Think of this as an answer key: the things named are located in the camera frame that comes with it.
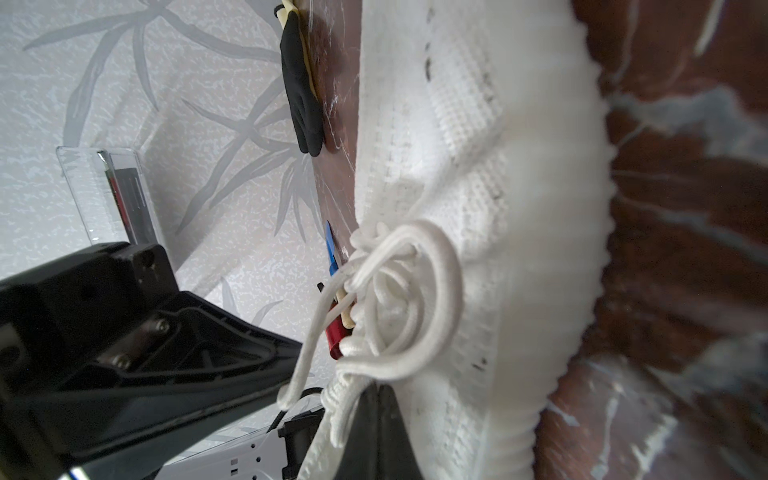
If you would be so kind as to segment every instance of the leaf pattern wallpaper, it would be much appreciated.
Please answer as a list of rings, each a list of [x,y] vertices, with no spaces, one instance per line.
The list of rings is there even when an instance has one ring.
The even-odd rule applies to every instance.
[[[0,5],[0,276],[88,245],[55,148],[129,147],[181,288],[302,339],[327,259],[312,159],[290,123],[275,4]],[[332,374],[324,350],[315,386]]]

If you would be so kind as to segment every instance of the black cable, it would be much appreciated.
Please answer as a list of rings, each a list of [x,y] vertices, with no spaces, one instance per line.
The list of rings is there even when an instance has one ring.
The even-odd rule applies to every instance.
[[[313,393],[321,393],[323,391],[322,387],[314,386],[309,389],[304,389],[303,392],[301,392],[300,399],[303,399],[304,397],[308,395],[312,395]],[[274,421],[272,422],[272,425],[266,430],[266,433],[272,432],[274,429],[277,428],[277,426],[280,424],[280,422],[283,421],[283,417],[288,413],[288,410],[283,410],[282,412],[277,414],[277,417],[275,417]]]

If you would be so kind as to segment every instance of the shoelace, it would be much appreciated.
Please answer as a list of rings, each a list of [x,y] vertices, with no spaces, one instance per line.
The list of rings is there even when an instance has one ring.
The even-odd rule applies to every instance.
[[[352,308],[356,327],[340,343],[344,357],[336,362],[336,378],[321,395],[326,415],[331,415],[330,441],[336,448],[346,442],[348,421],[362,391],[375,380],[404,379],[427,366],[448,345],[463,309],[458,258],[435,224],[414,220],[390,232],[378,223],[374,231],[356,230],[350,243],[356,251],[321,293],[293,376],[277,396],[282,410],[299,400],[319,337],[357,299]],[[413,276],[419,255],[429,259],[435,281],[433,314],[422,335],[424,299]],[[328,311],[342,285],[347,296]],[[380,313],[398,319],[394,323],[399,331],[382,334]]]

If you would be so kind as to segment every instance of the red marble surface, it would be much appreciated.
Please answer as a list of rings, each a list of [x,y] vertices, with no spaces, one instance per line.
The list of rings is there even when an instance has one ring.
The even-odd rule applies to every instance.
[[[768,478],[768,3],[573,5],[613,106],[616,230],[536,477]]]
[[[355,158],[362,0],[299,0],[315,86],[325,112],[326,143],[314,159],[323,220],[346,261],[355,218]]]

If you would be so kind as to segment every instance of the black hole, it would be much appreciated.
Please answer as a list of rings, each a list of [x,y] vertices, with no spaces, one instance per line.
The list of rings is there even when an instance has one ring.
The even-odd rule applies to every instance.
[[[98,296],[98,288],[93,283],[88,283],[80,287],[81,300],[93,300]]]
[[[141,264],[147,268],[152,268],[154,265],[154,253],[152,253],[152,250],[147,250],[141,254]]]
[[[20,356],[22,356],[22,351],[16,345],[6,346],[0,350],[0,369],[13,366]]]

